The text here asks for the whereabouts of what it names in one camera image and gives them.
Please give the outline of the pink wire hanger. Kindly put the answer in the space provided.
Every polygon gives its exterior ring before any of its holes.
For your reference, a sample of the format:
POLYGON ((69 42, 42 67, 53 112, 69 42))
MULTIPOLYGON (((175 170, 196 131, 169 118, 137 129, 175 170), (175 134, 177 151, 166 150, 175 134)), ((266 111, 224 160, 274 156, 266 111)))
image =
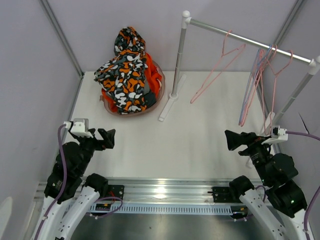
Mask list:
POLYGON ((263 133, 267 136, 271 133, 271 127, 272 127, 272 123, 273 123, 273 119, 274 119, 274 108, 275 108, 275 98, 276 98, 276 89, 277 89, 277 80, 278 80, 278 76, 291 64, 292 60, 293 60, 293 51, 290 49, 288 51, 290 53, 290 59, 287 62, 287 64, 285 66, 283 66, 281 69, 279 69, 278 71, 275 71, 273 68, 273 65, 271 64, 271 61, 275 58, 276 53, 274 52, 270 58, 267 60, 267 65, 269 66, 273 76, 274 76, 274 80, 273 80, 273 90, 272 90, 272 101, 271 101, 271 111, 268 114, 266 120, 264 121, 263 124, 263 133))

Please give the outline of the orange black camo shorts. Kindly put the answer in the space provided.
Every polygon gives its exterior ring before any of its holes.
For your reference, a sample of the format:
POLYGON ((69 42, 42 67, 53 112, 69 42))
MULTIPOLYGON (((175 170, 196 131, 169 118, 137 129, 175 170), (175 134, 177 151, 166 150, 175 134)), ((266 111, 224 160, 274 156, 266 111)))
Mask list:
POLYGON ((127 115, 146 110, 145 48, 146 42, 139 33, 131 26, 125 27, 115 39, 115 57, 95 71, 94 80, 101 85, 102 97, 112 112, 127 115))

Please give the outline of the pink hanger of camo shorts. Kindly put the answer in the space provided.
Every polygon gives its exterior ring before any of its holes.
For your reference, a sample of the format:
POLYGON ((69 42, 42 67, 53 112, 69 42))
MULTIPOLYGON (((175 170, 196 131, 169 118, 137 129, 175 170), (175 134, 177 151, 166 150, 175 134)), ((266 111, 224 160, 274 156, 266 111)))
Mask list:
POLYGON ((235 60, 237 60, 241 54, 246 49, 246 44, 242 43, 240 46, 237 46, 236 48, 226 50, 226 44, 228 37, 231 36, 231 33, 233 31, 229 30, 227 34, 225 35, 223 42, 222 42, 222 49, 221 49, 221 55, 216 64, 213 66, 205 80, 203 81, 201 87, 196 91, 196 93, 193 95, 193 97, 190 99, 190 104, 193 104, 210 86, 211 84, 225 71, 229 68, 230 65, 233 64, 235 60), (232 58, 227 63, 223 64, 223 60, 231 56, 232 58))

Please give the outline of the pink hanger of orange shorts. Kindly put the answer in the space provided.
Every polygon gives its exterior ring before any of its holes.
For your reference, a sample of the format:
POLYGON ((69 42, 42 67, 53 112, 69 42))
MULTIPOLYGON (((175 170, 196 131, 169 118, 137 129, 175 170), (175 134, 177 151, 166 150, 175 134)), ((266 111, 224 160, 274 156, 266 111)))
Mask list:
POLYGON ((270 61, 270 58, 274 57, 274 53, 273 53, 273 47, 274 45, 271 44, 268 48, 268 50, 262 50, 260 49, 260 56, 261 59, 258 63, 258 81, 259 81, 259 85, 260 85, 260 91, 261 91, 261 98, 262 98, 262 111, 263 111, 263 133, 265 135, 269 134, 269 125, 268 125, 268 110, 267 110, 267 104, 265 103, 265 94, 264 94, 264 72, 265 69, 268 67, 270 61))

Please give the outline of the pink hanger of navy shorts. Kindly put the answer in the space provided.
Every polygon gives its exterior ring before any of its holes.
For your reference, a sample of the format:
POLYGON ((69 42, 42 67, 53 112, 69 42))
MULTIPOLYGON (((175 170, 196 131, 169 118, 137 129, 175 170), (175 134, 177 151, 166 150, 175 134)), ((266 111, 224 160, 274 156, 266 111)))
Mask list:
POLYGON ((238 125, 240 127, 243 127, 245 122, 246 122, 246 117, 248 114, 248 108, 250 105, 250 101, 252 98, 252 95, 255 93, 255 85, 256 85, 256 79, 257 79, 257 72, 259 69, 259 61, 261 60, 261 54, 260 54, 260 49, 257 51, 255 59, 253 61, 250 74, 248 77, 247 85, 245 88, 245 93, 242 101, 242 106, 241 106, 241 111, 239 115, 239 121, 238 125))

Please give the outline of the blue wire hanger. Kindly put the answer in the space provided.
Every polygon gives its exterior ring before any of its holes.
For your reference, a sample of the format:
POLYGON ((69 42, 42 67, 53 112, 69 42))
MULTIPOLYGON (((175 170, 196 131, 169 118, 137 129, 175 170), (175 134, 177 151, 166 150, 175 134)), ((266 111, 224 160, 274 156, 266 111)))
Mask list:
POLYGON ((240 127, 243 127, 245 125, 248 111, 251 102, 255 96, 257 85, 259 83, 259 74, 263 72, 263 65, 265 64, 267 57, 270 55, 270 53, 272 53, 272 47, 273 45, 271 44, 268 46, 267 50, 259 48, 255 55, 255 59, 253 61, 248 82, 245 88, 245 93, 239 115, 238 125, 240 127))

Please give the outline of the dark navy shorts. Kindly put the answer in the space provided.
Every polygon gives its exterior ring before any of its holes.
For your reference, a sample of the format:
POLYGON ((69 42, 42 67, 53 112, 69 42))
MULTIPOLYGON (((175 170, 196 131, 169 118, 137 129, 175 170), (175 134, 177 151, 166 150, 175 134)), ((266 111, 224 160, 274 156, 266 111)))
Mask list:
POLYGON ((152 91, 146 93, 143 97, 147 109, 151 108, 153 105, 157 103, 156 95, 152 91))

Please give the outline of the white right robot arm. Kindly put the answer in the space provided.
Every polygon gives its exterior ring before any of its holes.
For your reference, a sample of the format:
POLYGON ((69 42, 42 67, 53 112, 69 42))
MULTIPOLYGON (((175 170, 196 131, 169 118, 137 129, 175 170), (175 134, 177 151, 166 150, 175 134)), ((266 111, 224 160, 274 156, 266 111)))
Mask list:
POLYGON ((241 175, 229 182, 227 187, 212 187, 210 194, 215 203, 241 203, 247 212, 232 214, 234 221, 247 220, 253 216, 269 232, 273 240, 312 240, 309 215, 319 196, 317 190, 310 202, 302 189, 294 182, 298 175, 294 160, 284 153, 271 153, 273 144, 286 142, 290 135, 303 133, 274 127, 268 136, 254 132, 236 133, 225 130, 227 148, 234 151, 240 146, 240 156, 249 157, 261 180, 263 196, 258 193, 248 177, 241 175))

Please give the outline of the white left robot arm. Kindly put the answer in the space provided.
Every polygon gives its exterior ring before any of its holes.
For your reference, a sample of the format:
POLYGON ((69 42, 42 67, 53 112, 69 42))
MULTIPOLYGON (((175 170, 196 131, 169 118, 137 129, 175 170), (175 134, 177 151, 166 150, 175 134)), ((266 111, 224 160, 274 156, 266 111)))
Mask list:
POLYGON ((33 240, 69 240, 97 200, 108 196, 108 179, 93 173, 82 180, 96 151, 113 149, 116 130, 91 128, 90 136, 71 133, 76 141, 59 145, 59 153, 44 189, 41 214, 33 240))

